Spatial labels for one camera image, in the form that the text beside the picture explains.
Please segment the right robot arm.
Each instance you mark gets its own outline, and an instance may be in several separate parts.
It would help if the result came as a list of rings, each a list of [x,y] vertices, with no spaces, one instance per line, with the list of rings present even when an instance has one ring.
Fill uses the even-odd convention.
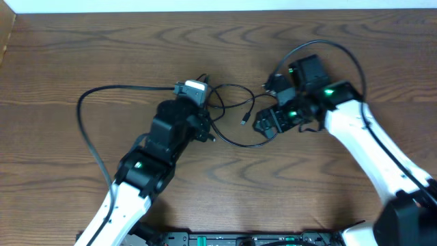
[[[340,231],[342,245],[435,245],[436,180],[413,163],[373,117],[349,81],[333,83],[317,55],[272,73],[264,89],[277,103],[259,111],[253,129],[272,139],[313,121],[354,157],[384,206],[373,223]]]

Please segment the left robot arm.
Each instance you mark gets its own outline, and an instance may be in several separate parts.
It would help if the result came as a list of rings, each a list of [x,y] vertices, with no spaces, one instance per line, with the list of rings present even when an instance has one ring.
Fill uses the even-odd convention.
[[[77,245],[120,245],[175,174],[187,145],[211,139],[209,113],[189,98],[158,105],[149,133],[119,162],[115,180]]]

